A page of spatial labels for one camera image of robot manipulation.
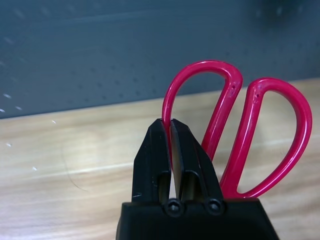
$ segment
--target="black jaw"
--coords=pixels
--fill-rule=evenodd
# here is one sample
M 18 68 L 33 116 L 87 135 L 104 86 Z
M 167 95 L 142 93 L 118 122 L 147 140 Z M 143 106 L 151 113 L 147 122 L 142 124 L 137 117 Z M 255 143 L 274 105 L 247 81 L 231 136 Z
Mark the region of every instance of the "black jaw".
M 223 198 L 213 165 L 188 126 L 171 121 L 177 198 L 161 119 L 134 160 L 131 202 L 123 203 L 116 240 L 279 240 L 257 198 Z

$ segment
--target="red plastic handle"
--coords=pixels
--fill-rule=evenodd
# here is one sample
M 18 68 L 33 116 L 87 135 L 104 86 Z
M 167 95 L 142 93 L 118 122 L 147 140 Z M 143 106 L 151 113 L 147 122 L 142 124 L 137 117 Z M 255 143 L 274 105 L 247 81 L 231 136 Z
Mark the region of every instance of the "red plastic handle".
M 204 134 L 202 147 L 212 160 L 216 152 L 221 134 L 225 127 L 229 113 L 238 93 L 242 87 L 243 78 L 241 73 L 234 66 L 222 61 L 200 61 L 183 68 L 171 82 L 162 105 L 162 121 L 167 136 L 170 136 L 171 113 L 176 95 L 186 80 L 193 75 L 212 72 L 225 78 L 225 84 L 218 102 L 214 108 L 208 128 Z M 171 159 L 171 139 L 168 137 L 169 154 Z
M 279 166 L 260 184 L 245 193 L 237 188 L 254 136 L 264 94 L 273 91 L 284 96 L 296 115 L 292 145 Z M 312 131 L 312 112 L 308 101 L 295 87 L 280 79 L 266 77 L 253 81 L 246 93 L 239 128 L 220 186 L 225 198 L 256 198 L 282 180 L 305 151 Z
M 202 147 L 212 160 L 229 113 L 242 87 L 243 78 L 238 69 L 221 61 L 201 61 L 183 68 L 173 79 L 166 92 L 162 105 L 162 120 L 167 136 L 170 136 L 171 113 L 175 97 L 183 83 L 195 74 L 217 73 L 225 78 L 221 95 L 214 108 L 209 125 L 204 134 Z M 280 165 L 260 184 L 245 193 L 238 193 L 240 177 L 243 172 L 249 148 L 255 132 L 262 99 L 267 91 L 283 95 L 293 106 L 296 114 L 296 132 L 293 143 Z M 243 113 L 233 144 L 229 161 L 220 181 L 225 198 L 258 197 L 276 185 L 294 167 L 303 154 L 312 130 L 312 113 L 306 98 L 289 83 L 276 78 L 260 78 L 252 82 L 246 94 Z M 171 138 L 168 137 L 169 153 Z

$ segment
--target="screw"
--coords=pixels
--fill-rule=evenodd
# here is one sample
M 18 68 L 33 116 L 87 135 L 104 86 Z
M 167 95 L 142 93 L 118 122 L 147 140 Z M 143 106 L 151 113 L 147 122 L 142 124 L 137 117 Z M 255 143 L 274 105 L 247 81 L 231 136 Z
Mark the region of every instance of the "screw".
M 211 199 L 208 199 L 206 202 L 207 204 L 205 206 L 209 211 L 209 213 L 211 213 L 212 215 L 217 216 L 224 213 L 225 205 L 220 200 L 211 198 Z
M 164 205 L 164 210 L 170 217 L 180 217 L 184 213 L 184 206 L 178 199 L 169 199 Z

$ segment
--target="perforated panel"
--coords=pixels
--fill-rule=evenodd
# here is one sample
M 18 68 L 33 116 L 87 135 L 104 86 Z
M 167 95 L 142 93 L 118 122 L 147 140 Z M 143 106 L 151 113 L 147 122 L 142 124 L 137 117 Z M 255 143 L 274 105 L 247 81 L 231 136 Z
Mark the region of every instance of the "perforated panel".
M 0 118 L 163 97 L 205 59 L 259 77 L 320 76 L 317 0 L 2 0 Z M 221 89 L 211 74 L 180 91 Z

